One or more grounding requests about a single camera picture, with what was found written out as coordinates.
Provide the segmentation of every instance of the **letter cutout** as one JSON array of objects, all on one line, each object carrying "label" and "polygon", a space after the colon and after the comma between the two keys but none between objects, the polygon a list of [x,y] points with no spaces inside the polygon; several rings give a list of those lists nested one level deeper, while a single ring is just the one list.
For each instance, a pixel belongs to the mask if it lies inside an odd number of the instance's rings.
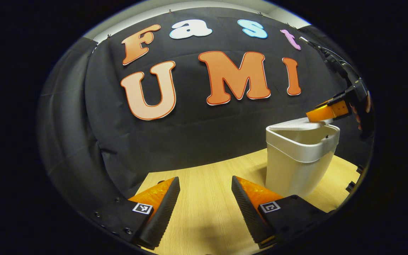
[{"label": "letter cutout", "polygon": [[191,36],[206,36],[212,33],[212,29],[207,28],[205,21],[200,19],[189,19],[186,21],[180,21],[174,24],[171,28],[170,37],[172,39],[183,39]]},{"label": "letter cutout", "polygon": [[128,106],[133,115],[143,120],[153,120],[163,118],[174,109],[176,96],[171,74],[174,67],[174,61],[166,61],[151,68],[151,74],[157,76],[160,93],[162,94],[158,105],[148,105],[144,100],[141,86],[141,80],[144,78],[143,72],[130,74],[120,81],[120,85],[125,88]]},{"label": "letter cutout", "polygon": [[243,27],[242,31],[251,37],[258,37],[261,39],[267,38],[267,32],[264,27],[256,21],[249,21],[247,19],[240,19],[237,23]]},{"label": "letter cutout", "polygon": [[283,63],[288,69],[289,77],[289,87],[288,94],[290,96],[298,96],[301,93],[300,86],[298,85],[298,75],[297,75],[297,61],[291,58],[283,58]]},{"label": "letter cutout", "polygon": [[231,89],[237,100],[241,100],[243,93],[250,81],[247,97],[253,100],[270,97],[265,79],[265,56],[259,52],[246,52],[243,55],[240,68],[221,51],[208,51],[201,53],[198,59],[207,65],[210,79],[210,96],[207,97],[209,105],[228,103],[231,95],[225,92],[225,83]]},{"label": "letter cutout", "polygon": [[286,29],[281,30],[281,32],[287,37],[288,41],[290,42],[290,44],[291,44],[295,49],[301,50],[300,45],[298,45],[298,44],[295,42],[295,40],[294,40],[295,37],[294,37],[292,34],[290,34]]},{"label": "letter cutout", "polygon": [[122,64],[128,65],[144,56],[144,54],[149,51],[149,48],[143,48],[141,43],[145,42],[147,45],[150,44],[154,40],[154,34],[150,31],[158,31],[160,28],[160,25],[155,24],[124,39],[122,44],[125,45],[125,58]]}]

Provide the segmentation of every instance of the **plastic bin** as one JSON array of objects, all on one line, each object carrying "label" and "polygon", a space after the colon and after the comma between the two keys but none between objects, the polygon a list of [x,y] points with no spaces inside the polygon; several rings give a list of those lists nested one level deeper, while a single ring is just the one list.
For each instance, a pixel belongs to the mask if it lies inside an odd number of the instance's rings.
[{"label": "plastic bin", "polygon": [[330,165],[340,129],[303,118],[268,126],[266,134],[266,188],[283,197],[309,195]]}]

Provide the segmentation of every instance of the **table surface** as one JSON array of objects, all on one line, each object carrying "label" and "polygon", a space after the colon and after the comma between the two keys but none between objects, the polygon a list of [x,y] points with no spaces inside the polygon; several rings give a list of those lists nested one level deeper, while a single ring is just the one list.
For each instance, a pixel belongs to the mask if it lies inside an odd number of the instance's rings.
[{"label": "table surface", "polygon": [[[336,209],[358,180],[357,167],[333,156],[327,172],[306,201],[324,212]],[[255,254],[254,243],[231,191],[232,176],[265,185],[267,149],[217,163],[151,172],[138,193],[178,176],[180,194],[159,247],[159,255]]]}]

